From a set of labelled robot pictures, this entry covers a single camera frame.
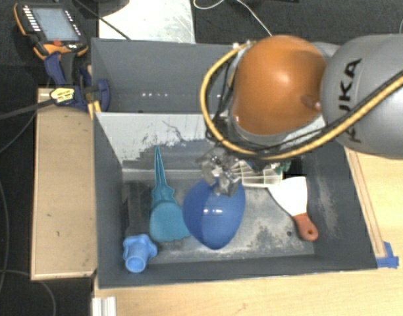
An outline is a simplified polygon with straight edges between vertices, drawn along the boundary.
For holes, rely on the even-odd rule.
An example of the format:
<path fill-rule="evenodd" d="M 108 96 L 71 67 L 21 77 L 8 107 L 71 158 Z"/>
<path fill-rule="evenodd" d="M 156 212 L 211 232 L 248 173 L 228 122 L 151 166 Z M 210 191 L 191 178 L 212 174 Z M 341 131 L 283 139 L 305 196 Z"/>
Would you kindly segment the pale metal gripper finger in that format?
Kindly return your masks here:
<path fill-rule="evenodd" d="M 238 180 L 221 175 L 217 178 L 216 194 L 232 197 L 238 190 Z"/>
<path fill-rule="evenodd" d="M 202 169 L 201 176 L 210 186 L 212 186 L 216 183 L 219 177 L 219 168 Z"/>

